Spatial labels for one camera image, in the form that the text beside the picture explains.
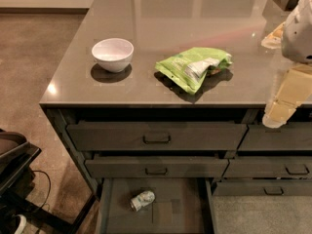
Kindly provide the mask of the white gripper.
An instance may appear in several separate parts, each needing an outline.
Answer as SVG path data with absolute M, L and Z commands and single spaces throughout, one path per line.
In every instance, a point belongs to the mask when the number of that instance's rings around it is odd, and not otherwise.
M 263 38 L 261 46 L 280 49 L 282 55 L 295 62 L 312 62 L 312 0 L 298 0 L 285 23 Z M 262 124 L 277 129 L 287 123 L 312 95 L 312 66 L 297 64 L 283 76 L 273 99 L 266 105 Z

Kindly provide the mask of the dark robot base cart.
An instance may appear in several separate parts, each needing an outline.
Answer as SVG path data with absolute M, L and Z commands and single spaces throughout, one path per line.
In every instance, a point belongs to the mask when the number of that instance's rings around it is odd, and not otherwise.
M 37 214 L 39 208 L 27 201 L 30 164 L 41 149 L 16 132 L 0 132 L 0 234 L 21 234 L 24 215 Z

